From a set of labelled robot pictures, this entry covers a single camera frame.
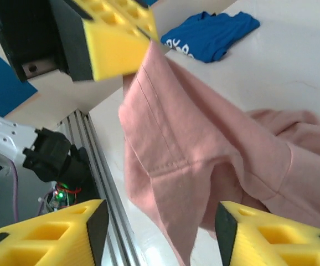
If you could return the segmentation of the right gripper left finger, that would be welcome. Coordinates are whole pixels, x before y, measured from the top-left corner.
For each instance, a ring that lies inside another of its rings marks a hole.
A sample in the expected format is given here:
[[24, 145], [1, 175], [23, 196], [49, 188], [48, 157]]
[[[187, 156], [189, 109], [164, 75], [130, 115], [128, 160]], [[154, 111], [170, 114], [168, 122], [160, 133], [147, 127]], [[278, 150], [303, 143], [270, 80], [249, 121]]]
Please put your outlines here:
[[0, 228], [0, 265], [100, 265], [109, 225], [92, 199]]

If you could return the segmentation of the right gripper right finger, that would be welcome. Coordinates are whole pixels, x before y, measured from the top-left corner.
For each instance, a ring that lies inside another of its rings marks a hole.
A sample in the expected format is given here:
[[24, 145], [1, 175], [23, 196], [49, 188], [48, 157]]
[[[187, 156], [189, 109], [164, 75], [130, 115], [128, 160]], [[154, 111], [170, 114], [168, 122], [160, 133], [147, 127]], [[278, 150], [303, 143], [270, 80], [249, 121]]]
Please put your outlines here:
[[223, 265], [320, 266], [320, 229], [300, 222], [224, 201], [215, 232]]

